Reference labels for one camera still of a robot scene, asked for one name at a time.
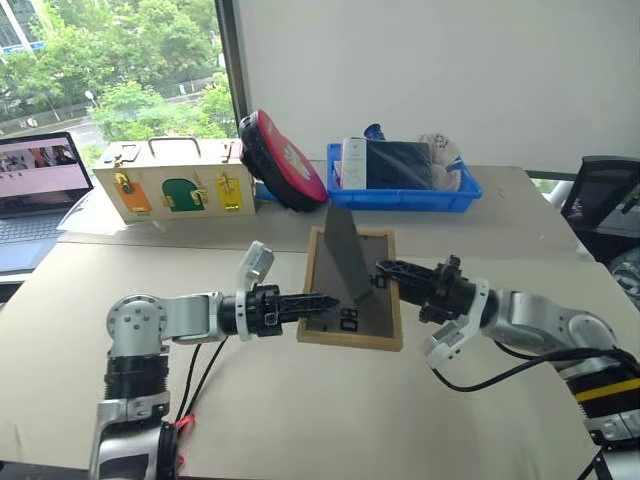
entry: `printed number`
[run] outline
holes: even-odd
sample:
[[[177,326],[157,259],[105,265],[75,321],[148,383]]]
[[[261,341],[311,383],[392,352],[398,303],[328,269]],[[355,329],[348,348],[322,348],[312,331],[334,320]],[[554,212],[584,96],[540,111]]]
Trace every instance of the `printed number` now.
[[[381,290],[387,289],[387,277],[384,275],[369,275],[369,282],[372,287],[379,288]]]
[[[341,308],[340,309],[340,329],[347,332],[358,331],[358,310],[355,308]]]
[[[340,315],[342,318],[358,318],[358,310],[355,308],[341,308]]]

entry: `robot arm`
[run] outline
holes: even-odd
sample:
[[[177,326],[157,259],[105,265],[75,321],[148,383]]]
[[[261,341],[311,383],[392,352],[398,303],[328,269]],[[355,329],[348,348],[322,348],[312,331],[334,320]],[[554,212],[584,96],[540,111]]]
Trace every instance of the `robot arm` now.
[[[321,313],[338,301],[321,294],[280,295],[258,285],[273,252],[253,242],[238,270],[236,292],[159,298],[131,295],[107,315],[113,339],[108,352],[105,400],[98,404],[89,478],[176,478],[177,431],[169,413],[167,340],[194,344],[281,335],[282,323]]]
[[[603,320],[539,295],[492,290],[486,280],[466,279],[454,256],[435,270],[402,261],[380,262],[378,269],[398,281],[402,300],[422,307],[422,322],[443,325],[424,347],[427,364],[436,373],[479,332],[539,359],[549,358],[584,411],[592,440],[603,447],[600,477],[637,478],[640,375],[637,364],[629,368],[634,359],[621,361],[626,355],[617,350],[613,330]],[[595,356],[593,350],[611,356]],[[571,351],[578,355],[564,356]]]

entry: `tree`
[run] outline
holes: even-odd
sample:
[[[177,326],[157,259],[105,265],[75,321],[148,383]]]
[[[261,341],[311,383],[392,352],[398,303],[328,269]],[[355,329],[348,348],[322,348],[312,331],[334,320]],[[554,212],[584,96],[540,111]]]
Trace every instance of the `tree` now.
[[[100,107],[91,118],[109,141],[148,140],[162,135],[227,137],[199,106],[167,103],[151,87],[135,82],[107,88],[98,101]]]
[[[210,123],[217,124],[225,132],[226,137],[237,134],[231,90],[226,73],[216,73],[213,76],[214,85],[205,89],[200,99],[200,107],[207,115]]]
[[[235,135],[225,75],[195,106],[166,106],[157,93],[176,95],[178,83],[218,68],[213,0],[44,0],[35,5],[31,30],[44,48],[0,55],[5,117],[33,114],[45,105],[55,111],[85,103],[84,92],[91,90],[103,103],[93,118],[111,140],[168,131]]]
[[[180,8],[198,24],[200,30],[220,35],[214,0],[184,0]]]

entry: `gray desk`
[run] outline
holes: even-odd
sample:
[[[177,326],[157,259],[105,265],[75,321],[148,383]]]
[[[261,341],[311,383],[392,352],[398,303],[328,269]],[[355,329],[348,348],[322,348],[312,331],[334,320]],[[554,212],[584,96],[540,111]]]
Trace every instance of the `gray desk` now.
[[[0,457],[86,467],[109,338],[105,313],[134,292],[232,291],[237,250],[58,244],[0,312]],[[406,258],[425,266],[441,259]],[[278,253],[267,282],[303,285],[306,255]],[[606,319],[640,354],[637,311],[593,262],[463,259],[465,275]],[[595,452],[550,366],[470,395],[442,386],[420,344],[435,330],[401,308],[399,353],[229,341],[204,389],[185,474],[279,479],[575,478]],[[205,346],[207,358],[215,346]],[[172,346],[175,412],[193,347]],[[471,384],[515,361],[478,338],[444,373]]]
[[[324,172],[324,168],[323,162],[316,162],[318,172]],[[581,258],[574,233],[523,170],[485,166],[471,170],[484,196],[466,213],[357,211],[357,226],[394,229],[399,255]],[[164,231],[135,225],[108,236],[67,233],[62,241],[244,250],[253,239],[260,239],[277,251],[306,252],[309,229],[323,225],[324,216],[325,209],[298,214],[267,204],[255,217],[165,222]]]

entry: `yellow stripe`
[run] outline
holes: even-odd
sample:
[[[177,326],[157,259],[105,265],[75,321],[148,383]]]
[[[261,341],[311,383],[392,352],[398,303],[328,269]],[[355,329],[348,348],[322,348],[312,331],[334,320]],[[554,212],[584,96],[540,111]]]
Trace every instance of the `yellow stripe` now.
[[[634,388],[640,388],[640,378],[633,378],[631,380],[625,380],[624,382],[607,385],[606,387],[598,387],[580,392],[576,395],[576,400],[582,403],[587,400],[593,400],[594,398],[606,397],[607,395],[613,395],[614,393],[633,390]]]

